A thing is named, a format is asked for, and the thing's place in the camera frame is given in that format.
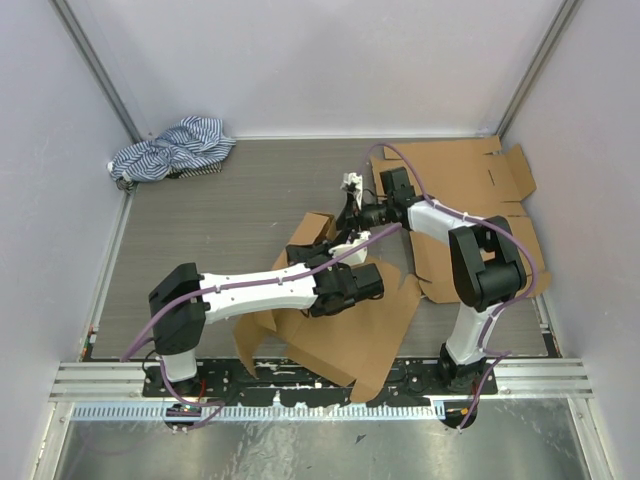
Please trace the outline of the brown cardboard box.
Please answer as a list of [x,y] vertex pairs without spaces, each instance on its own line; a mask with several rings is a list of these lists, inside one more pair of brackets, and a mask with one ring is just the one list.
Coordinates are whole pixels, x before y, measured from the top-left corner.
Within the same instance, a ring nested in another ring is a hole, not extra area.
[[384,296],[366,300],[345,311],[307,317],[299,310],[280,309],[246,314],[234,328],[237,355],[256,376],[254,354],[274,336],[286,343],[285,356],[313,373],[343,387],[350,400],[364,403],[382,390],[396,354],[420,302],[421,289],[412,274],[375,257]]

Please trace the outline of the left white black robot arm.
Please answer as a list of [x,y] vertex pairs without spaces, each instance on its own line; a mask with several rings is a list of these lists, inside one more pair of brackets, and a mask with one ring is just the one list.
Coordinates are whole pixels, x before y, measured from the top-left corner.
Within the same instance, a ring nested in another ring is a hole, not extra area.
[[348,249],[328,241],[288,245],[284,268],[244,275],[200,273],[193,262],[176,267],[149,294],[152,315],[184,295],[196,294],[173,306],[152,327],[154,350],[164,365],[167,387],[181,397],[200,387],[195,348],[207,324],[274,309],[331,316],[358,302],[381,298],[383,279],[376,265],[364,262],[366,249],[320,268]]

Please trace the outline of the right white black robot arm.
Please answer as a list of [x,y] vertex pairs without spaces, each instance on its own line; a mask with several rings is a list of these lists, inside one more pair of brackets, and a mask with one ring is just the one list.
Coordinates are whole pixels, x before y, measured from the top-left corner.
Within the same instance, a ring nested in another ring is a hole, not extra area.
[[346,203],[338,227],[349,232],[399,223],[412,233],[449,247],[453,284],[460,308],[452,334],[437,362],[442,387],[462,394],[484,372],[486,347],[495,321],[525,287],[526,272],[506,218],[476,218],[430,196],[419,196],[405,168],[381,175],[383,198],[363,200],[363,177],[343,176]]

